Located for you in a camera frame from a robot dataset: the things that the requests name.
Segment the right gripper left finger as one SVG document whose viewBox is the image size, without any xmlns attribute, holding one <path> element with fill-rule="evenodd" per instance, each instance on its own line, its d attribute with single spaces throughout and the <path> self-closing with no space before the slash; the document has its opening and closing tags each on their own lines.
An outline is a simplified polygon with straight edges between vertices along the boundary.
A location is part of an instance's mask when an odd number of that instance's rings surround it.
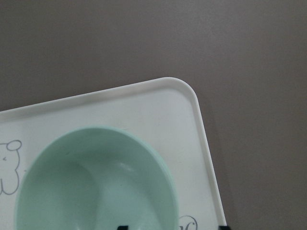
<svg viewBox="0 0 307 230">
<path fill-rule="evenodd" d="M 129 226 L 128 225 L 120 225 L 117 227 L 117 230 L 128 230 Z"/>
</svg>

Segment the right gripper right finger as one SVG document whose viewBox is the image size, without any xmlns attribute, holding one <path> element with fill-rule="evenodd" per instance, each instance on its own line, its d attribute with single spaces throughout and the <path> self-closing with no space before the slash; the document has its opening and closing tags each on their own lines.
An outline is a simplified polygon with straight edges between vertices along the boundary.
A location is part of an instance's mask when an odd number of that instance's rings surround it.
<svg viewBox="0 0 307 230">
<path fill-rule="evenodd" d="M 218 230 L 231 230 L 229 226 L 219 226 Z"/>
</svg>

